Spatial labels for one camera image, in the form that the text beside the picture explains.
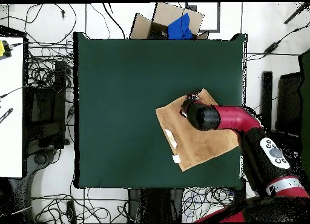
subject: yellow device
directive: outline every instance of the yellow device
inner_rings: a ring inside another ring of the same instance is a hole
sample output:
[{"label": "yellow device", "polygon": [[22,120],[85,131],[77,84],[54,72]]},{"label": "yellow device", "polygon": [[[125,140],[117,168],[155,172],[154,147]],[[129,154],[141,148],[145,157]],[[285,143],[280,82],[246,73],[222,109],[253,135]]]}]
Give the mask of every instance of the yellow device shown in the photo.
[{"label": "yellow device", "polygon": [[5,50],[4,50],[4,46],[3,46],[3,42],[0,41],[0,56],[3,56]]},{"label": "yellow device", "polygon": [[11,48],[7,41],[0,41],[0,60],[11,56]]}]

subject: brown towel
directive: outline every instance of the brown towel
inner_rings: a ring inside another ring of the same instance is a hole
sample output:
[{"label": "brown towel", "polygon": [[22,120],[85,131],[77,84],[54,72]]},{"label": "brown towel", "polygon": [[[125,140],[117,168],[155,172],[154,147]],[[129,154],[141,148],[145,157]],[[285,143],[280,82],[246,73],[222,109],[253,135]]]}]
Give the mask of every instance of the brown towel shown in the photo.
[{"label": "brown towel", "polygon": [[[198,96],[205,104],[217,105],[205,89]],[[176,162],[180,159],[182,171],[220,156],[238,145],[237,135],[231,130],[199,131],[191,126],[188,120],[180,115],[185,99],[186,96],[180,97],[169,105],[156,109],[160,126],[173,154],[179,156],[174,160]]]}]

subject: white desk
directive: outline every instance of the white desk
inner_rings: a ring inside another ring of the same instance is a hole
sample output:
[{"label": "white desk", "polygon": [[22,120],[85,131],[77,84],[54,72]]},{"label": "white desk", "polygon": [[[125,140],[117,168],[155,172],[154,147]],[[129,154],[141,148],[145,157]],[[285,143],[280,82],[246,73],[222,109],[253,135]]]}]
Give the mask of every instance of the white desk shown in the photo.
[{"label": "white desk", "polygon": [[[22,38],[3,38],[9,44]],[[12,56],[0,60],[0,96],[22,87],[23,46],[17,46]],[[0,117],[10,108],[13,112],[0,123],[0,177],[22,177],[22,89],[14,91],[0,102]]]}]

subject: table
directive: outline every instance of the table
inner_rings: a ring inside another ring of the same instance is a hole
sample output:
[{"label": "table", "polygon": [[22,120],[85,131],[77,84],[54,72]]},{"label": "table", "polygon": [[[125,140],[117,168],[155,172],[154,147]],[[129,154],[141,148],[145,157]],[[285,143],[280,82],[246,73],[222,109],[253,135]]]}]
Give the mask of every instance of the table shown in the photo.
[{"label": "table", "polygon": [[245,35],[232,41],[73,37],[75,187],[242,186],[239,147],[182,172],[155,109],[201,88],[218,104],[241,106]]},{"label": "table", "polygon": [[[23,42],[23,38],[5,38],[9,44]],[[23,46],[17,46],[12,56],[0,60],[0,96],[23,86]],[[17,90],[0,102],[0,117],[10,108],[12,113],[0,123],[0,177],[22,177],[22,115],[23,90]]]}]

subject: robot control button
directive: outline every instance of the robot control button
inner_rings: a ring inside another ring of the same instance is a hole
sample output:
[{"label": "robot control button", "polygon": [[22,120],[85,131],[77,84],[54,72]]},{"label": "robot control button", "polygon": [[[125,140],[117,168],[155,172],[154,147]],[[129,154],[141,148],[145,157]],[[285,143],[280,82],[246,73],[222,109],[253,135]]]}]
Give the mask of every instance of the robot control button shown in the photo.
[{"label": "robot control button", "polygon": [[278,150],[277,148],[271,148],[269,151],[270,155],[276,158],[283,157],[282,151]]}]

